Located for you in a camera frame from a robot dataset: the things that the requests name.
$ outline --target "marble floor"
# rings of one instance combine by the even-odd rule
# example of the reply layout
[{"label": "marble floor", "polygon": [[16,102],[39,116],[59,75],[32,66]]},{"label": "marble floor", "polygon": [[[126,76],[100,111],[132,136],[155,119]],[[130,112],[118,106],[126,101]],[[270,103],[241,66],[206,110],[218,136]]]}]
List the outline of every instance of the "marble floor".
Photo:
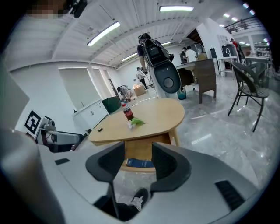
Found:
[{"label": "marble floor", "polygon": [[[221,159],[261,189],[268,183],[279,160],[280,95],[269,90],[253,133],[260,106],[251,99],[245,106],[246,97],[243,97],[228,116],[236,92],[237,83],[231,76],[217,77],[216,99],[209,91],[203,94],[203,103],[199,104],[198,92],[188,92],[187,99],[179,101],[185,109],[185,118],[177,128],[181,146]],[[155,92],[150,89],[135,101],[143,103],[142,100],[154,96]],[[119,171],[114,180],[118,202],[131,201],[140,187],[149,188],[154,181],[155,174]]]}]

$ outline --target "white cabinet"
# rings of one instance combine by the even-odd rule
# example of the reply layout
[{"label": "white cabinet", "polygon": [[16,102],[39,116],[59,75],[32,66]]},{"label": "white cabinet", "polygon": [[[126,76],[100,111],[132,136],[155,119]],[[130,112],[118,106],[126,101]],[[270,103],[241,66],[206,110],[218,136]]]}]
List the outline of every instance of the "white cabinet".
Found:
[{"label": "white cabinet", "polygon": [[105,106],[101,100],[98,100],[81,108],[73,115],[73,118],[82,129],[88,130],[93,129],[107,115]]}]

